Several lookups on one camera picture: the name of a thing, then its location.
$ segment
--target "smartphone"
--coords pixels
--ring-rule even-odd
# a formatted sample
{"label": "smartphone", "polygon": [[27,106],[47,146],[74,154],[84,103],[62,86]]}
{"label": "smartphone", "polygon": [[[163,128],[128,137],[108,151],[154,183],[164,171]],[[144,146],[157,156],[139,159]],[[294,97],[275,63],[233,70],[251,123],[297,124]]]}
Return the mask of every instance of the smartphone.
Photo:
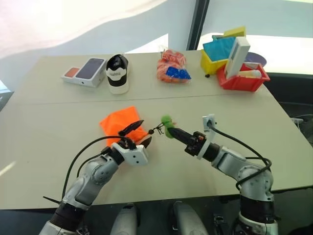
{"label": "smartphone", "polygon": [[104,59],[90,58],[87,63],[79,70],[75,77],[82,79],[91,79],[103,64]]}

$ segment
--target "smartphone box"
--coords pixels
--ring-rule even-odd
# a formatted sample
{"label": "smartphone box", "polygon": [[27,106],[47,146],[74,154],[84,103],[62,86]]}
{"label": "smartphone box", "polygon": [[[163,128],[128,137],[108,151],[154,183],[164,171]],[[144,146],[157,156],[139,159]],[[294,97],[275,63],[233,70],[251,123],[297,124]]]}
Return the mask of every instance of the smartphone box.
{"label": "smartphone box", "polygon": [[81,68],[70,68],[61,78],[65,82],[97,87],[105,78],[105,59],[90,58]]}
{"label": "smartphone box", "polygon": [[239,73],[249,49],[250,44],[245,37],[236,37],[228,62],[224,69],[226,79],[229,79]]}

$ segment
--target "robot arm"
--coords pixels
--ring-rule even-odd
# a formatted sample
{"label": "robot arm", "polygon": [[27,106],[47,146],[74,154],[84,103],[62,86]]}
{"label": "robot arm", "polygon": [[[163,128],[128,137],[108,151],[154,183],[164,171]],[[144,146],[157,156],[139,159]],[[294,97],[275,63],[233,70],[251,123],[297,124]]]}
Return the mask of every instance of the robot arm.
{"label": "robot arm", "polygon": [[50,221],[46,222],[40,235],[75,235],[85,212],[96,199],[101,188],[112,178],[122,162],[130,165],[148,163],[143,145],[128,149],[121,140],[106,147],[101,155],[88,162],[85,173],[78,177],[66,192],[61,204]]}
{"label": "robot arm", "polygon": [[[235,151],[212,143],[215,133],[207,125],[208,122],[214,127],[214,115],[203,117],[204,131],[210,132],[208,137],[200,132],[191,135],[173,126],[166,128],[166,131],[169,133],[168,136],[187,145],[185,152],[196,156],[197,159],[206,159],[211,162],[214,168],[237,182],[263,168],[261,165],[250,163]],[[272,184],[273,177],[269,170],[265,170],[240,184],[241,211],[239,223],[247,234],[278,234],[274,215],[274,198],[270,192]]]}

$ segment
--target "orange bag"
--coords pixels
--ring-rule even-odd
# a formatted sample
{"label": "orange bag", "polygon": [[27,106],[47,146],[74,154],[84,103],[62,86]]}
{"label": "orange bag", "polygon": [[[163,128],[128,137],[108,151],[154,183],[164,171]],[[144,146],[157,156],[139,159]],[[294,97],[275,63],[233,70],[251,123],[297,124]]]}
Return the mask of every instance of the orange bag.
{"label": "orange bag", "polygon": [[[128,107],[111,113],[100,122],[106,136],[118,136],[118,132],[125,129],[129,124],[139,121],[139,115],[135,106]],[[126,136],[131,138],[134,142],[138,142],[146,137],[148,133],[140,126],[134,131],[131,131]],[[119,139],[107,139],[107,146],[112,143],[118,142]]]}

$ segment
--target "red box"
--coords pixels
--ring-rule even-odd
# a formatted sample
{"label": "red box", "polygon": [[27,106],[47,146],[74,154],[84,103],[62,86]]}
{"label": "red box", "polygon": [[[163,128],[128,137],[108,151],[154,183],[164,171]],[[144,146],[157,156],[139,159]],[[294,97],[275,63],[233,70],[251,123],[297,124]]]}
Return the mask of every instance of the red box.
{"label": "red box", "polygon": [[[263,82],[270,81],[270,78],[268,77],[267,73],[264,71],[261,64],[259,64],[258,67],[255,69],[261,72],[261,75],[262,75],[261,78],[249,78],[249,77],[235,75],[235,76],[230,77],[229,79],[226,79],[225,74],[224,74],[225,66],[226,65],[219,68],[217,70],[216,75],[217,75],[217,78],[219,79],[220,86],[226,90],[255,92],[263,84]],[[253,69],[247,67],[245,64],[243,64],[240,69],[240,71],[248,71],[248,70],[253,70]]]}

